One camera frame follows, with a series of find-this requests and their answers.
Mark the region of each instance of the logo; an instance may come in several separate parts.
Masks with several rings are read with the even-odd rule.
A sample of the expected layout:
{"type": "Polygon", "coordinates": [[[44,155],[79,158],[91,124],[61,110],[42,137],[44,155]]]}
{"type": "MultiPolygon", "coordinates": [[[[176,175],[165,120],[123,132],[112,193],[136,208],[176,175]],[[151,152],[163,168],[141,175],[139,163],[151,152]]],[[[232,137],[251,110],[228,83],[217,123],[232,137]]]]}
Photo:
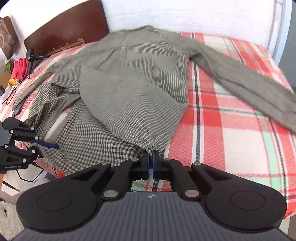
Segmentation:
{"type": "Polygon", "coordinates": [[[154,194],[149,194],[149,195],[148,195],[148,198],[153,199],[153,198],[156,198],[156,196],[155,196],[154,194]]]}
{"type": "Polygon", "coordinates": [[[10,167],[5,167],[5,169],[10,169],[10,168],[20,168],[21,166],[10,166],[10,167]]]}

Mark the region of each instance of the white brick wall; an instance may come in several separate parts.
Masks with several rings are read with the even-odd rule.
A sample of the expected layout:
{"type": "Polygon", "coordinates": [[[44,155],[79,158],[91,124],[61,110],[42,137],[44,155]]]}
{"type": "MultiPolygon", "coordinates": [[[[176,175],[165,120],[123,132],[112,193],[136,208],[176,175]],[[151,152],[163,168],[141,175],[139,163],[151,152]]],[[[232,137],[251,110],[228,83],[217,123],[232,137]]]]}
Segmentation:
{"type": "MultiPolygon", "coordinates": [[[[21,48],[35,30],[85,0],[10,0],[0,16],[10,16],[21,48]]],[[[145,24],[174,31],[221,34],[268,46],[274,0],[102,0],[110,31],[145,24]]]]}

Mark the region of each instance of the grooved gray surface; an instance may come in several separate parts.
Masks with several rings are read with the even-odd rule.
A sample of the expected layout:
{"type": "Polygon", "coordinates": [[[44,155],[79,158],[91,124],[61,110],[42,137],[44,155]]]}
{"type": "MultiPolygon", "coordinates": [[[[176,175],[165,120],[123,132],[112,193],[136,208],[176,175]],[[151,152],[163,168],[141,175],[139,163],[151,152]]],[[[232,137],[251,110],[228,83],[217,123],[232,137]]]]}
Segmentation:
{"type": "Polygon", "coordinates": [[[103,204],[84,227],[60,234],[26,229],[14,241],[266,241],[290,240],[278,229],[240,234],[213,222],[197,202],[187,202],[176,192],[127,192],[116,202],[103,204]]]}

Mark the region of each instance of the gray striped sweater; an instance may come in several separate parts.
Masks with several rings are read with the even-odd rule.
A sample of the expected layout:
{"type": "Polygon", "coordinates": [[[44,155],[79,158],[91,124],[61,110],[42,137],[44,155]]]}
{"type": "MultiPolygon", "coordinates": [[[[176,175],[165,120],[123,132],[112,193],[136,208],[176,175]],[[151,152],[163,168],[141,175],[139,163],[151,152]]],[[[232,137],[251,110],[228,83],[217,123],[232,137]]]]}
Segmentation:
{"type": "Polygon", "coordinates": [[[27,123],[43,138],[62,110],[74,105],[50,139],[60,149],[39,146],[64,172],[100,161],[117,165],[143,150],[165,148],[188,104],[189,58],[233,94],[296,130],[289,90],[197,40],[152,26],[112,32],[56,62],[14,106],[38,87],[27,123]]]}

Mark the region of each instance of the plaid blanket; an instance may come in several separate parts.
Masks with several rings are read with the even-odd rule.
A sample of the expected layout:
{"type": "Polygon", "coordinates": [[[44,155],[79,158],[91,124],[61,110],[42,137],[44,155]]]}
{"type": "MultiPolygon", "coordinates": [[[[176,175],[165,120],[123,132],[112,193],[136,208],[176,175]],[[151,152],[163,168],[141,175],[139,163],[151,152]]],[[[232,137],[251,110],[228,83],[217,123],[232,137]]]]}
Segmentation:
{"type": "MultiPolygon", "coordinates": [[[[257,72],[290,88],[265,48],[244,40],[209,34],[181,33],[243,62],[257,72]]],[[[59,52],[44,60],[18,88],[13,99],[52,63],[83,46],[59,52]]],[[[270,186],[287,201],[286,218],[296,213],[296,137],[286,128],[244,103],[215,83],[193,62],[188,65],[189,106],[165,149],[165,157],[191,165],[195,160],[270,186]]],[[[27,99],[18,119],[24,121],[34,98],[27,99]]],[[[12,102],[0,106],[0,121],[12,115],[12,102]]],[[[27,148],[27,143],[18,143],[27,148]]],[[[46,160],[36,163],[57,177],[64,174],[46,160]]],[[[170,191],[167,181],[136,181],[133,191],[170,191]]]]}

